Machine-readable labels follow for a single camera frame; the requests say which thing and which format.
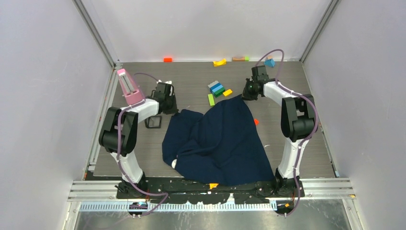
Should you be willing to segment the white round brooch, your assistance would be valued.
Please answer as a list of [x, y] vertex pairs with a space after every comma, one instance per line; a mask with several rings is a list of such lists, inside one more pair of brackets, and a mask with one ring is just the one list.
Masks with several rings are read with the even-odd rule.
[[171, 166], [172, 166], [173, 169], [175, 169], [176, 164], [177, 164], [177, 159], [174, 159], [174, 160], [172, 161], [172, 163], [171, 163]]

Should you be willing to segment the black frame stand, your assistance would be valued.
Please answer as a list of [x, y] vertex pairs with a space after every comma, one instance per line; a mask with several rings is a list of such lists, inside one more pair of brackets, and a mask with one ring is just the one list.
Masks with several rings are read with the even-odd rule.
[[144, 120], [145, 127], [148, 129], [159, 129], [162, 124], [162, 116], [155, 115]]

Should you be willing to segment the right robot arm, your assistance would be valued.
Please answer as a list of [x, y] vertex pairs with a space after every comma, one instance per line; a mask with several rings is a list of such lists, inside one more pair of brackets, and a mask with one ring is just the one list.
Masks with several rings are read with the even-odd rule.
[[251, 71], [252, 76], [246, 80], [242, 98], [253, 101], [262, 96], [281, 107], [281, 131], [285, 136], [285, 145], [271, 187], [278, 196], [287, 196], [300, 188], [299, 168], [304, 149], [317, 131], [314, 99], [310, 94], [299, 94], [278, 80], [271, 79], [264, 65], [254, 66]]

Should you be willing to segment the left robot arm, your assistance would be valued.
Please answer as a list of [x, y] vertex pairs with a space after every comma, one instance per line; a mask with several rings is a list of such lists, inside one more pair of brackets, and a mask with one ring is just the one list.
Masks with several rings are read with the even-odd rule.
[[160, 113], [176, 113], [178, 109], [171, 81], [157, 82], [149, 97], [145, 97], [141, 90], [129, 93], [128, 96], [130, 102], [127, 107], [108, 108], [99, 144], [115, 158], [122, 174], [120, 185], [129, 186], [128, 192], [133, 197], [142, 198], [147, 192], [147, 183], [134, 153], [138, 124]]

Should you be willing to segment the navy blue t-shirt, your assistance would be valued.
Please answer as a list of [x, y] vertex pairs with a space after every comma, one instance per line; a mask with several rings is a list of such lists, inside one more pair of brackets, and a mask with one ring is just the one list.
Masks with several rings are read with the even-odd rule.
[[188, 180], [226, 186], [271, 181], [270, 162], [253, 115], [241, 95], [206, 113], [183, 109], [173, 115], [162, 142], [163, 161]]

